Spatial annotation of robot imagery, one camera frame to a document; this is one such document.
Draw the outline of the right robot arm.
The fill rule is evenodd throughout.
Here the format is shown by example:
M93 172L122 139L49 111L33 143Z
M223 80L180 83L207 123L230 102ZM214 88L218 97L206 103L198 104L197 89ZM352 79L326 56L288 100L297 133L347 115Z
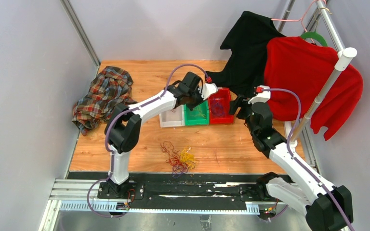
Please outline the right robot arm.
M286 138L273 127L273 114L265 100L253 103L238 96L229 113L243 119L255 148L280 166L296 183L292 186L276 173L269 172L256 182L256 194L264 201L271 197L283 201L305 217L313 231L339 231L354 221L351 192L335 186L292 151Z

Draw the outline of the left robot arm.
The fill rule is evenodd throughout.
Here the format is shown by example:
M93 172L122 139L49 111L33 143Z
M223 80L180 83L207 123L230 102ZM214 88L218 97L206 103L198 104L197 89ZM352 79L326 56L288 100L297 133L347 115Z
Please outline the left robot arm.
M127 106L118 104L105 129L105 147L110 153L108 177L99 191L112 198L129 198L130 153L139 142L142 125L155 116L180 105L196 106L204 101L202 78L188 72L182 80L166 85L155 96Z

